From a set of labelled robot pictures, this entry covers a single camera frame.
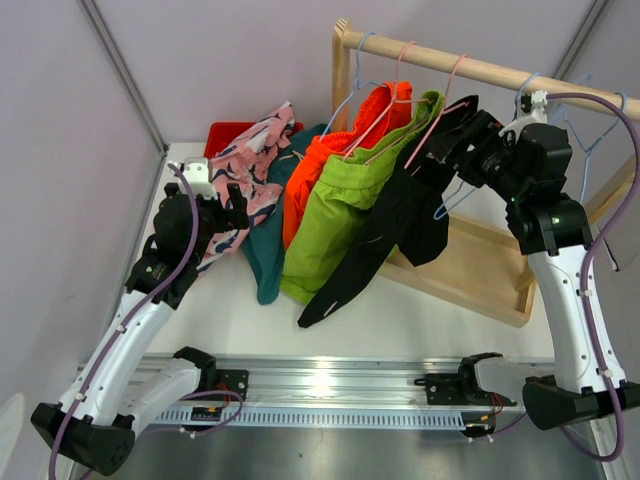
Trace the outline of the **pink patterned shorts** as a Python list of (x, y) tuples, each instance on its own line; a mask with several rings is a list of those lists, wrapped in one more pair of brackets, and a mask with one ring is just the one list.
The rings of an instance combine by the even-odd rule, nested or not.
[(210, 160), (213, 167), (211, 183), (219, 193), (224, 207), (232, 206), (227, 186), (239, 186), (247, 201), (248, 226), (216, 234), (198, 268), (200, 272), (207, 270), (223, 255), (236, 252), (250, 231), (274, 212), (283, 187), (268, 180), (269, 168), (290, 146), (294, 125), (294, 109), (286, 101), (239, 134)]

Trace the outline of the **teal drawstring shorts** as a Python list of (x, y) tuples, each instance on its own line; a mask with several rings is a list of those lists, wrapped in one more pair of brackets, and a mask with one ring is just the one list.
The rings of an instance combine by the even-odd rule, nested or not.
[[(295, 168), (311, 144), (315, 136), (320, 135), (327, 127), (318, 124), (308, 130), (295, 133), (290, 138), (290, 145), (278, 154), (271, 163), (267, 181), (285, 189)], [(252, 228), (241, 245), (256, 282), (256, 298), (260, 305), (269, 305), (279, 294), (282, 276), (285, 247), (282, 240), (284, 218), (284, 192), (275, 208), (259, 225)]]

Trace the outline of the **black shorts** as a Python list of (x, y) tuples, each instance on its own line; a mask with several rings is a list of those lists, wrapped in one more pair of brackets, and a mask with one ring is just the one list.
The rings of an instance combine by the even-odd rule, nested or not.
[(309, 328), (355, 299), (398, 247), (414, 266), (435, 260), (447, 246), (449, 217), (435, 220), (447, 188), (424, 183), (423, 137), (458, 126), (478, 111), (479, 97), (466, 96), (445, 109), (437, 124), (425, 126), (391, 154), (391, 176), (356, 229), (340, 263), (306, 305), (298, 326)]

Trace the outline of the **blue hanger of teal shorts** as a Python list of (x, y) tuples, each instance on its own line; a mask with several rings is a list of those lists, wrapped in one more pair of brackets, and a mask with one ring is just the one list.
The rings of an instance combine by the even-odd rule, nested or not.
[[(577, 78), (575, 83), (578, 84), (579, 86), (588, 86), (592, 79), (592, 76), (593, 76), (592, 73), (585, 73), (581, 77)], [(628, 96), (626, 95), (626, 93), (621, 91), (616, 92), (616, 95), (620, 97), (620, 100), (621, 100), (620, 109), (623, 112), (625, 112), (627, 102), (628, 102)], [(614, 120), (611, 122), (611, 124), (608, 125), (608, 127), (604, 129), (602, 132), (600, 132), (597, 136), (595, 136), (593, 138), (593, 141), (583, 141), (579, 132), (576, 130), (574, 122), (571, 119), (571, 116), (569, 113), (569, 107), (565, 104), (560, 105), (560, 107), (561, 107), (560, 108), (561, 119), (563, 120), (563, 123), (565, 124), (566, 127), (568, 127), (569, 132), (571, 133), (573, 139), (577, 142), (578, 147), (580, 148), (580, 150), (582, 150), (584, 154), (584, 164), (582, 169), (582, 183), (581, 183), (581, 189), (579, 194), (579, 202), (581, 204), (584, 204), (585, 196), (587, 193), (587, 187), (589, 183), (591, 159), (595, 151), (606, 140), (607, 136), (609, 136), (611, 132), (613, 132), (614, 129), (617, 127), (617, 125), (620, 123), (620, 118), (614, 114)]]

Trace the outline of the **lime green shorts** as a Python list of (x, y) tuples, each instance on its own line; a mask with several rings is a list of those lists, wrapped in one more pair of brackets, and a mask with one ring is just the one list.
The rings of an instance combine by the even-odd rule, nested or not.
[[(285, 249), (281, 291), (306, 305), (319, 291), (348, 250), (348, 243), (361, 227), (383, 184), (392, 173), (391, 154), (418, 130), (433, 121), (443, 107), (443, 95), (428, 90), (422, 102), (410, 105), (399, 100), (393, 84), (391, 102), (349, 149), (329, 156), (311, 190), (301, 224)], [(359, 144), (396, 103), (412, 107), (407, 125), (384, 135), (373, 147)]]

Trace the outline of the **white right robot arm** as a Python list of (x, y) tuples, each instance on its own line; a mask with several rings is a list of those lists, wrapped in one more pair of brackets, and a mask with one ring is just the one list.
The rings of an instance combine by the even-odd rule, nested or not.
[(509, 230), (534, 273), (549, 323), (555, 371), (528, 374), (521, 403), (541, 430), (599, 419), (639, 405), (639, 386), (613, 353), (593, 269), (582, 205), (563, 191), (572, 148), (565, 130), (530, 123), (514, 133), (478, 111), (426, 143), (431, 158), (505, 202)]

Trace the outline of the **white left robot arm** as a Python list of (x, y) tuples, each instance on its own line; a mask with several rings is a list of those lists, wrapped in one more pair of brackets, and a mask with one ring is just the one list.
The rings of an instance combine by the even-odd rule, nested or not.
[(89, 362), (55, 403), (39, 403), (31, 423), (51, 449), (110, 476), (125, 463), (135, 440), (158, 415), (182, 399), (219, 395), (216, 359), (193, 347), (179, 349), (157, 374), (134, 390), (129, 381), (151, 341), (198, 278), (205, 250), (218, 234), (248, 224), (238, 185), (221, 202), (169, 183), (153, 219), (154, 232), (125, 283), (119, 308)]

